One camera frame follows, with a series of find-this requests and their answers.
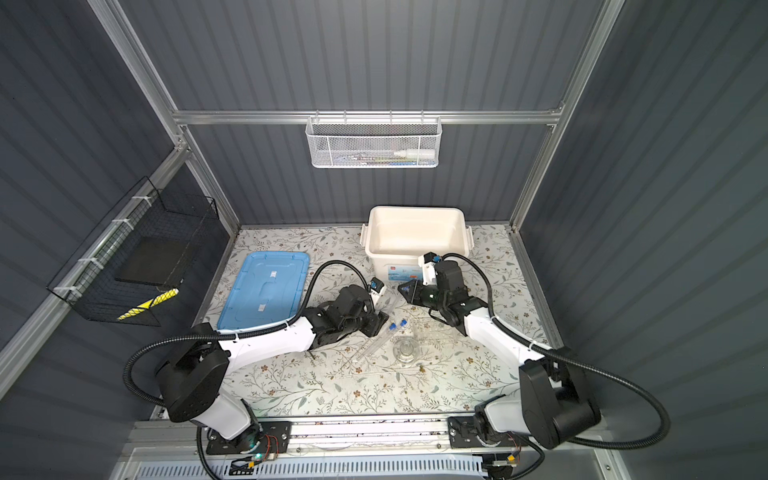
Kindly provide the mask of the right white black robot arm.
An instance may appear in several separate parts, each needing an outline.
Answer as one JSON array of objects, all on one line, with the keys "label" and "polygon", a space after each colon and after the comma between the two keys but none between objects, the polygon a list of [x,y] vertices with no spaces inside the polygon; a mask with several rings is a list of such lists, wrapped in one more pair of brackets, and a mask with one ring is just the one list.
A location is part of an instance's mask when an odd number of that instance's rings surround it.
[{"label": "right white black robot arm", "polygon": [[[484,345],[518,370],[519,400],[496,397],[479,408],[477,425],[494,433],[531,435],[547,449],[563,443],[604,450],[639,450],[660,443],[672,421],[663,404],[649,391],[614,373],[573,358],[565,347],[551,348],[506,324],[495,312],[493,288],[486,297],[471,295],[460,267],[465,256],[429,252],[418,260],[422,274],[399,285],[406,302],[429,310],[433,319]],[[588,375],[613,382],[643,399],[658,415],[657,429],[640,438],[602,441],[583,437],[597,426],[602,413]]]}]

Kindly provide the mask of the blue capped test tube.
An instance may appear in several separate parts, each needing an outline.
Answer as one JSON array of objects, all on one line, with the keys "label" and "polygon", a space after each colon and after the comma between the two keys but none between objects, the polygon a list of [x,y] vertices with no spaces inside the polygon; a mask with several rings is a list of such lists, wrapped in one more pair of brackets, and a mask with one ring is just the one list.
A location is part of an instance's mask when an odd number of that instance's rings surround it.
[{"label": "blue capped test tube", "polygon": [[396,323],[389,324],[375,336],[368,339],[364,345],[351,357],[353,364],[361,363],[368,355],[375,353],[399,330]]},{"label": "blue capped test tube", "polygon": [[400,335],[407,330],[410,323],[407,320],[402,320],[394,330],[394,335]]}]

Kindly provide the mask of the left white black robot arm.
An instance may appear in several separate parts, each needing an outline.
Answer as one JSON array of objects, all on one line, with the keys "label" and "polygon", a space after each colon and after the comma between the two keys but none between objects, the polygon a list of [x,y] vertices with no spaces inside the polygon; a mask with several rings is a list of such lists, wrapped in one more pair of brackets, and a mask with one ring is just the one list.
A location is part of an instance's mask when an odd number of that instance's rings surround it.
[{"label": "left white black robot arm", "polygon": [[[165,408],[171,421],[207,427],[223,439],[260,436],[257,420],[246,402],[222,388],[227,374],[247,365],[288,353],[312,351],[337,343],[353,333],[376,336],[389,319],[377,309],[386,286],[377,278],[368,287],[350,285],[337,298],[303,309],[299,316],[262,330],[221,333],[202,324],[183,336],[147,345],[126,362],[123,382],[144,401]],[[141,389],[133,368],[148,353],[171,350],[155,371],[160,395]]]}]

